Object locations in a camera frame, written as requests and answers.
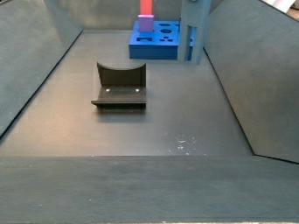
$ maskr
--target hole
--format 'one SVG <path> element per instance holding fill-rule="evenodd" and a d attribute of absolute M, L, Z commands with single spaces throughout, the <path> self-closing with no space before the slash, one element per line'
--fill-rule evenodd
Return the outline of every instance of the hole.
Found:
<path fill-rule="evenodd" d="M 170 26 L 169 24 L 158 24 L 160 26 Z"/>
<path fill-rule="evenodd" d="M 142 41 L 142 40 L 152 41 L 153 39 L 152 38 L 136 38 L 136 41 Z"/>
<path fill-rule="evenodd" d="M 169 30 L 169 29 L 161 29 L 161 33 L 170 33 L 172 32 L 172 30 Z"/>

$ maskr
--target dark gray surface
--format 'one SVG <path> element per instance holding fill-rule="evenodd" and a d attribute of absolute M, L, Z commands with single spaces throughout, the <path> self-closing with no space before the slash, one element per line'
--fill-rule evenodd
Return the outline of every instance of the dark gray surface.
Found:
<path fill-rule="evenodd" d="M 50 0 L 0 7 L 0 136 L 81 29 Z"/>
<path fill-rule="evenodd" d="M 260 157 L 1 157 L 0 222 L 297 222 L 297 173 Z"/>
<path fill-rule="evenodd" d="M 85 30 L 132 30 L 138 15 L 138 0 L 56 0 Z M 213 10 L 223 0 L 212 0 Z M 181 0 L 154 0 L 156 20 L 178 20 Z"/>
<path fill-rule="evenodd" d="M 205 49 L 253 152 L 299 162 L 299 23 L 257 0 L 224 0 Z"/>
<path fill-rule="evenodd" d="M 249 156 L 205 55 L 130 60 L 126 31 L 84 31 L 0 145 L 0 156 Z M 98 113 L 97 62 L 146 64 L 146 108 Z"/>

